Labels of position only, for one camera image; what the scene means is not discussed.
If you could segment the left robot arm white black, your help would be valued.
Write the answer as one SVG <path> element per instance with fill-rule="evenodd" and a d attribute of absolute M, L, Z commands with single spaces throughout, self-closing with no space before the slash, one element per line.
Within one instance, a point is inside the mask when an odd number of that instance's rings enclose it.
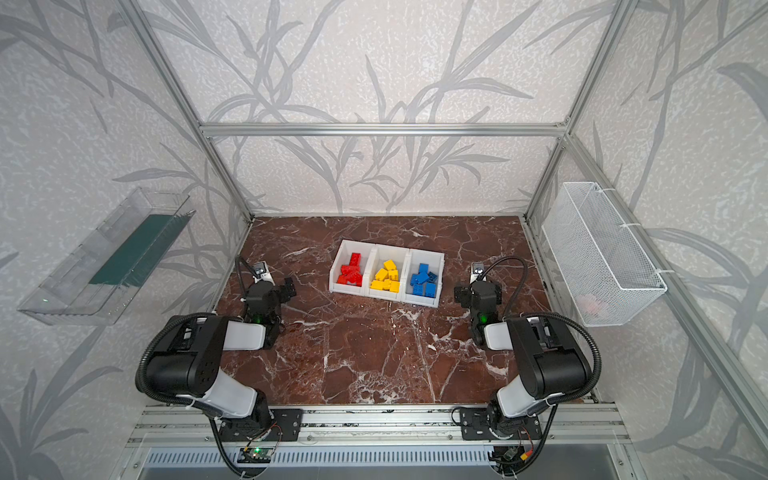
<path fill-rule="evenodd" d="M 139 361 L 137 389 L 155 401 L 194 407 L 211 419 L 258 433 L 273 424 L 266 395 L 221 368 L 226 351 L 274 347 L 282 329 L 281 307 L 296 296 L 290 277 L 281 285 L 255 281 L 244 294 L 245 315 L 201 312 L 171 317 Z"/>

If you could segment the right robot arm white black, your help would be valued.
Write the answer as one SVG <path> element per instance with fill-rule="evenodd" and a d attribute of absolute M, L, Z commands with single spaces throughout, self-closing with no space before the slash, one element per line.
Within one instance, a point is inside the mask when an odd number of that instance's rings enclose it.
<path fill-rule="evenodd" d="M 456 286 L 454 300 L 470 312 L 477 346 L 515 357 L 517 376 L 488 405 L 493 428 L 581 398 L 597 385 L 601 353 L 579 323 L 555 312 L 500 315 L 501 288 L 485 280 Z"/>

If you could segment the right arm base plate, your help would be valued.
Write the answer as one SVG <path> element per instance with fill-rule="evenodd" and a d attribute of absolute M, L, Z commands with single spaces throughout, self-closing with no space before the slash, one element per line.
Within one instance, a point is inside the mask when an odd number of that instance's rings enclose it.
<path fill-rule="evenodd" d="M 466 441 L 532 441 L 542 437 L 542 424 L 537 417 L 510 418 L 479 407 L 457 407 L 455 411 L 458 413 L 455 422 Z"/>

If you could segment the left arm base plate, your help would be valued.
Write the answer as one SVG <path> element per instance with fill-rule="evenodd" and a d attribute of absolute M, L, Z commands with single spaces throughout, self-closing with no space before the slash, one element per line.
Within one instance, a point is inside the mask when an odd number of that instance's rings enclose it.
<path fill-rule="evenodd" d="M 271 409 L 269 414 L 223 419 L 218 433 L 223 442 L 295 442 L 303 413 L 301 408 L 276 408 Z"/>

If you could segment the long yellow lego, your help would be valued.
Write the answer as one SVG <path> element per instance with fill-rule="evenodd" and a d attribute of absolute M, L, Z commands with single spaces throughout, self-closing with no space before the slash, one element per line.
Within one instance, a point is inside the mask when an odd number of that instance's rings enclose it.
<path fill-rule="evenodd" d="M 370 285 L 372 290 L 386 291 L 391 293 L 398 293 L 399 287 L 400 283 L 398 281 L 393 281 L 390 279 L 374 280 Z"/>

